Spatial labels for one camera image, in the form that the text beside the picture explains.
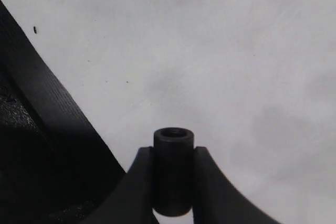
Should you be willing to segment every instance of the black cylindrical nut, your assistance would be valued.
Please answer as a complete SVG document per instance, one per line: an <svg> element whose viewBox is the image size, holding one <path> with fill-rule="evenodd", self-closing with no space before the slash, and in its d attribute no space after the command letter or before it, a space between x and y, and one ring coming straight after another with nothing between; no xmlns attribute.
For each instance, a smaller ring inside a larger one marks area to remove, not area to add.
<svg viewBox="0 0 336 224"><path fill-rule="evenodd" d="M194 133L165 128L154 133L154 209L169 217L190 211Z"/></svg>

